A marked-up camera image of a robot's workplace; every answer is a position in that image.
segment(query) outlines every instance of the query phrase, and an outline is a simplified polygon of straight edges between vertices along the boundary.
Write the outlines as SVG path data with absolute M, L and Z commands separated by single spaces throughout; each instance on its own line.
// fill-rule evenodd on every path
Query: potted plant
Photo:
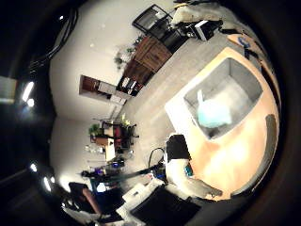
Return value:
M 101 128 L 99 124 L 92 124 L 89 128 L 88 128 L 88 134 L 90 136 L 96 137 L 97 135 L 101 134 Z

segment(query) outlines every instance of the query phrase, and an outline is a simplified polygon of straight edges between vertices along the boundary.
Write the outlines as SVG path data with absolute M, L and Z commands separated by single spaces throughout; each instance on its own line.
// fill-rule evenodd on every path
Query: white wall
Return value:
M 91 0 L 80 8 L 73 33 L 51 62 L 50 83 L 59 116 L 78 121 L 110 116 L 114 105 L 78 94 L 80 75 L 117 85 L 122 72 L 114 57 L 119 48 L 135 41 L 139 31 L 132 21 L 154 3 L 167 11 L 173 6 L 171 0 Z
M 85 183 L 77 173 L 97 167 L 103 163 L 88 163 L 87 160 L 104 160 L 104 155 L 88 153 L 85 146 L 90 143 L 87 129 L 91 123 L 57 117 L 51 137 L 50 162 L 55 170 L 56 180 L 70 190 L 69 182 Z

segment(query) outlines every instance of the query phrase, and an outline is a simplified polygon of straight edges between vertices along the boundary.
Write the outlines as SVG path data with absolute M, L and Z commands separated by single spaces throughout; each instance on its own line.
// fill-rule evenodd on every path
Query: desk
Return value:
M 110 126 L 107 129 L 104 129 L 104 133 L 109 135 L 110 137 L 114 136 L 113 126 Z M 114 139 L 105 138 L 105 137 L 97 137 L 95 140 L 97 145 L 104 146 L 105 148 L 105 161 L 108 162 L 115 157 L 115 147 L 114 147 Z
M 215 140 L 208 140 L 192 122 L 189 110 L 184 107 L 183 96 L 228 57 L 236 59 L 252 71 L 261 84 L 262 96 L 232 130 Z M 265 150 L 266 115 L 276 116 L 278 134 L 277 105 L 267 82 L 250 61 L 230 48 L 225 48 L 213 59 L 166 103 L 165 108 L 175 131 L 186 138 L 196 177 L 223 190 L 223 196 L 215 197 L 216 200 L 228 199 L 230 193 L 242 187 L 260 165 Z

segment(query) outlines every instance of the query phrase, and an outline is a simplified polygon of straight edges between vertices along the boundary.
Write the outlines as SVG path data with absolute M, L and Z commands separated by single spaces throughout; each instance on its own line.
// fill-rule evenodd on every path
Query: light fixture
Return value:
M 44 177 L 43 178 L 43 181 L 44 181 L 44 184 L 45 184 L 45 187 L 48 191 L 51 191 L 51 188 L 50 188 L 50 185 L 49 185 L 49 181 L 47 179 L 47 177 Z
M 34 172 L 38 171 L 38 168 L 37 168 L 36 164 L 34 164 L 34 163 L 32 163 L 29 168 Z
M 23 93 L 23 96 L 22 96 L 22 99 L 27 102 L 28 100 L 28 97 L 29 97 L 29 94 L 32 90 L 32 88 L 34 87 L 34 83 L 33 82 L 29 82 L 24 90 L 24 93 Z
M 35 105 L 35 100 L 34 99 L 29 99 L 27 101 L 27 104 L 28 104 L 29 107 L 33 107 Z
M 99 183 L 98 186 L 96 187 L 96 190 L 98 192 L 104 192 L 106 190 L 104 183 Z

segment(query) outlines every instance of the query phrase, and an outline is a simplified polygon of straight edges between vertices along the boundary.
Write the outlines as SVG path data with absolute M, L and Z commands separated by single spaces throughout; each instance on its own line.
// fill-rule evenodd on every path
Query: wooden cabinet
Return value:
M 144 38 L 127 64 L 117 89 L 136 96 L 171 56 L 160 41 L 152 37 Z
M 157 39 L 146 37 L 143 39 L 135 53 L 135 61 L 139 62 L 153 73 L 167 62 L 171 57 L 171 53 Z

